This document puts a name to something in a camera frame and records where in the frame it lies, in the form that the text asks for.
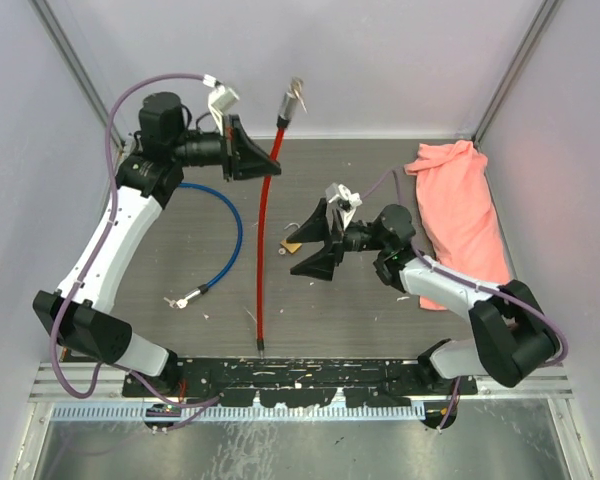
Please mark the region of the red cable lock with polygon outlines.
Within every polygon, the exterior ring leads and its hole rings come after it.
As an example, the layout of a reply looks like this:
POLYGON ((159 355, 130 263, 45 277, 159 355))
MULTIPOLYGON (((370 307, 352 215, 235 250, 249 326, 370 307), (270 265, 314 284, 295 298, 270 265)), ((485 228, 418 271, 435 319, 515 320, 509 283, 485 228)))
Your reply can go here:
MULTIPOLYGON (((292 96, 291 90, 284 94, 276 121, 276 135, 270 151, 273 160, 278 160, 284 141, 285 132, 291 123, 299 102, 292 96)), ((268 209, 268 198, 271 176, 265 177, 262 183, 258 211, 257 230, 257 262, 256 262, 256 348, 260 358, 265 354, 264 339, 264 277, 265 277, 265 235, 268 209)))

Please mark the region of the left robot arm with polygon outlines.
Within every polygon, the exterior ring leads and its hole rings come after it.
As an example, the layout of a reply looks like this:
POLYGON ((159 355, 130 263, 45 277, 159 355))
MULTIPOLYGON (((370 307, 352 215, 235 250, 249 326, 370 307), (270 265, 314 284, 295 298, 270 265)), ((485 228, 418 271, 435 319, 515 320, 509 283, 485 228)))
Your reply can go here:
POLYGON ((33 309, 53 349, 64 347, 96 362, 139 374, 158 396, 181 381, 176 354, 135 333, 112 316, 120 282, 141 240, 165 210, 186 167, 219 166, 225 180, 278 175, 281 168, 229 114, 238 96, 212 89, 208 110, 213 131, 191 129, 191 115, 178 95, 146 97, 139 131, 113 180, 109 203, 87 247, 54 292, 40 291, 33 309))

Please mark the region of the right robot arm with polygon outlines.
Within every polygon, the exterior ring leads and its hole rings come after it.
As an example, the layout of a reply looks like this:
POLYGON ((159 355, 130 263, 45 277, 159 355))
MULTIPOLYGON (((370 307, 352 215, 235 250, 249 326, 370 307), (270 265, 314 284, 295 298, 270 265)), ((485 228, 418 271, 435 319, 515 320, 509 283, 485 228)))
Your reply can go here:
POLYGON ((480 281, 423 254, 413 243, 412 216, 402 205, 386 206, 371 222, 352 220, 354 212, 343 200, 331 207, 320 199, 289 240, 322 247, 290 272, 330 281, 345 253, 374 251, 373 265, 383 284, 431 300, 467 322, 470 339, 444 339, 418 356, 418 379, 424 390, 439 394, 454 380, 475 375, 487 375, 512 388, 535 370, 565 358, 564 335, 525 283, 480 281))

